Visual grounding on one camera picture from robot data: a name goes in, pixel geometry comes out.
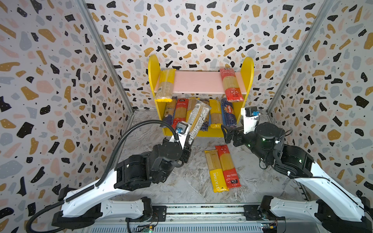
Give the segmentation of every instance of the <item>yellow shelf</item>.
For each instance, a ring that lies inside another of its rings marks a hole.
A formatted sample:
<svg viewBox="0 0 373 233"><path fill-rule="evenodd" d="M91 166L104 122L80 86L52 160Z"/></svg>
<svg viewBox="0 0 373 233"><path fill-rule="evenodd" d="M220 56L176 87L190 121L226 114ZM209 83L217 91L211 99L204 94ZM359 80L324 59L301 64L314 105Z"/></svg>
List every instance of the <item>yellow shelf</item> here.
<svg viewBox="0 0 373 233"><path fill-rule="evenodd" d="M160 68L158 58L155 54L153 54L149 57L149 63L148 63L149 84L150 84L151 92L153 93L153 98L156 97L156 94L155 94L154 90L156 90L156 85L157 85L157 82L158 82L160 71L161 71L161 68ZM240 87L240 89L241 89L242 93L246 93L246 94L242 95L243 98L244 98L243 102L233 103L233 109L234 109L237 121L239 121L240 118L241 118L241 108L245 107L245 103L247 101L247 97L248 97L248 94L249 94L249 91L251 89L251 85L252 85L253 79L254 79L254 61L251 57L246 57L245 58L245 60L242 64L240 73L241 73L242 81L243 81L243 84L244 84L246 90L242 90L243 87ZM205 72L205 74L206 75L210 74L210 75L216 76L216 73L214 73L214 72ZM162 120L164 110L166 108L166 102L156 102L155 101L155 104L156 104L158 117L159 117L160 120ZM171 131L168 128L163 128L163 133L166 136L171 136L172 135ZM211 127L209 127L209 130L207 132L199 131L197 136L198 137L219 137L219 138L222 138L223 137L223 132L220 128L219 129L212 129Z"/></svg>

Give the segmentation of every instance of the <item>pasta package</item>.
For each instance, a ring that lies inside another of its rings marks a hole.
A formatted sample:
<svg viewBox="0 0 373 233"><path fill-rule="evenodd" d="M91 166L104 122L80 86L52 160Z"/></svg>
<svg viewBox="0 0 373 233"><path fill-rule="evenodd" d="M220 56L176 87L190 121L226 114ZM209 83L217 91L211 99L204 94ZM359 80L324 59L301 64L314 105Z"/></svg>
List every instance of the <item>pasta package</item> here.
<svg viewBox="0 0 373 233"><path fill-rule="evenodd" d="M217 154L219 155L220 164L222 166L225 183L228 188L241 187L239 183L236 169L233 165L231 154L229 153L227 145L215 146Z"/></svg>
<svg viewBox="0 0 373 233"><path fill-rule="evenodd" d="M217 100L210 100L211 128L218 129L223 124L221 104Z"/></svg>
<svg viewBox="0 0 373 233"><path fill-rule="evenodd" d="M220 76L222 77L227 100L229 102L243 102L244 98L242 97L234 70L232 68L221 68Z"/></svg>
<svg viewBox="0 0 373 233"><path fill-rule="evenodd" d="M187 98L182 98L178 99L176 101L176 107L175 107L175 116L173 117L173 124L172 127L176 129L176 125L180 121L185 121L186 120L186 115L187 115L187 107L188 107L188 99Z"/></svg>
<svg viewBox="0 0 373 233"><path fill-rule="evenodd" d="M205 103L206 105L210 106L210 102L209 100L207 99L204 99L204 100L201 100L203 103ZM208 131L209 130L209 118L210 118L210 115L207 114L206 118L205 118L205 121L203 122L202 126L201 126L201 131Z"/></svg>
<svg viewBox="0 0 373 233"><path fill-rule="evenodd" d="M217 150L213 149L211 151L205 151L205 156L214 192L229 191L224 180L224 174L220 165Z"/></svg>
<svg viewBox="0 0 373 233"><path fill-rule="evenodd" d="M159 87L155 97L157 102L172 102L173 82L175 81L175 70L162 70L159 75Z"/></svg>
<svg viewBox="0 0 373 233"><path fill-rule="evenodd" d="M233 104L228 102L227 98L222 98L222 111L225 124L230 127L237 126L236 116L234 115Z"/></svg>
<svg viewBox="0 0 373 233"><path fill-rule="evenodd" d="M190 97L188 98L188 108L186 110L186 122L188 122L189 120L189 116L190 116L190 113L192 112L192 110L194 109L194 106L195 104L197 103L197 100L199 100L200 98L197 98L197 97Z"/></svg>
<svg viewBox="0 0 373 233"><path fill-rule="evenodd" d="M172 102L166 104L166 109L164 110L164 115L162 121L172 125L173 124L173 114L175 113L176 97L172 97Z"/></svg>
<svg viewBox="0 0 373 233"><path fill-rule="evenodd" d="M194 138L197 136L198 131L200 130L203 122L206 117L209 115L211 107L203 103L202 101L197 100L194 106L194 109L190 113L188 124L190 125L189 130L189 144L192 144Z"/></svg>

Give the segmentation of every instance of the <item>slotted metal panel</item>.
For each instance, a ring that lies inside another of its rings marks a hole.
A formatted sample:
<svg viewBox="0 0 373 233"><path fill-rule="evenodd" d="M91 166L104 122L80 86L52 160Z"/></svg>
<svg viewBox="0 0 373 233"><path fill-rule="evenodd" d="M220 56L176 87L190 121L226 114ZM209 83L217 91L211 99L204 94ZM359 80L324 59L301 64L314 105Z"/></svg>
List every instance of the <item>slotted metal panel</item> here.
<svg viewBox="0 0 373 233"><path fill-rule="evenodd" d="M131 227L131 232L138 232L142 228ZM123 225L98 225L91 228L90 233L126 233L127 227ZM216 223L216 224L158 224L153 232L225 232L225 233L262 233L260 223Z"/></svg>

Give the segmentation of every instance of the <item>shelf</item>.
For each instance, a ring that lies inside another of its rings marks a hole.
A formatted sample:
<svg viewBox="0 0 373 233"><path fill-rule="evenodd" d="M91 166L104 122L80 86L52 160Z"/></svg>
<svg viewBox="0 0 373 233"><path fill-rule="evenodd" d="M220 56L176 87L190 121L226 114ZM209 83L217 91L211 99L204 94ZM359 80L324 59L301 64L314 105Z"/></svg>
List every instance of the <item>shelf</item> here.
<svg viewBox="0 0 373 233"><path fill-rule="evenodd" d="M235 74L241 93L246 94L247 91L241 73L236 72ZM157 93L158 86L159 79L154 88L154 93ZM175 71L173 93L225 94L220 72L216 71Z"/></svg>
<svg viewBox="0 0 373 233"><path fill-rule="evenodd" d="M149 57L148 76L149 85L153 97L156 96L156 90L159 85L159 74L161 72L158 58L155 54ZM241 108L245 107L249 91L254 79L254 61L251 57L246 57L242 63L241 71L236 72L237 82L241 89L243 102L234 102L236 120L241 118ZM210 71L176 71L173 93L195 93L195 94L224 94L223 82L220 72ZM166 108L166 102L155 102L158 117L161 120ZM168 128L163 128L165 136L171 136ZM209 127L207 132L199 131L198 137L224 137L221 129L212 129Z"/></svg>

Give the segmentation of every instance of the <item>terrazzo pattern wallpaper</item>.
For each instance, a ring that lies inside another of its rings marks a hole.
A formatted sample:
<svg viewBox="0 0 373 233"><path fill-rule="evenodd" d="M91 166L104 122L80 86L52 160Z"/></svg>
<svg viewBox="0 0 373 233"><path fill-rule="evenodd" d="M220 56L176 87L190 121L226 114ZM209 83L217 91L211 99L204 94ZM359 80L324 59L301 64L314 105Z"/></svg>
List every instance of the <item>terrazzo pattern wallpaper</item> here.
<svg viewBox="0 0 373 233"><path fill-rule="evenodd" d="M274 112L302 147L354 195L373 201L373 1L336 1Z"/></svg>
<svg viewBox="0 0 373 233"><path fill-rule="evenodd" d="M147 75L151 54L164 69L203 71L239 71L250 56L255 73L247 105L266 109L323 0L86 3L134 109L155 109Z"/></svg>
<svg viewBox="0 0 373 233"><path fill-rule="evenodd" d="M73 1L1 0L0 49L0 232L25 232L101 177L128 115Z"/></svg>

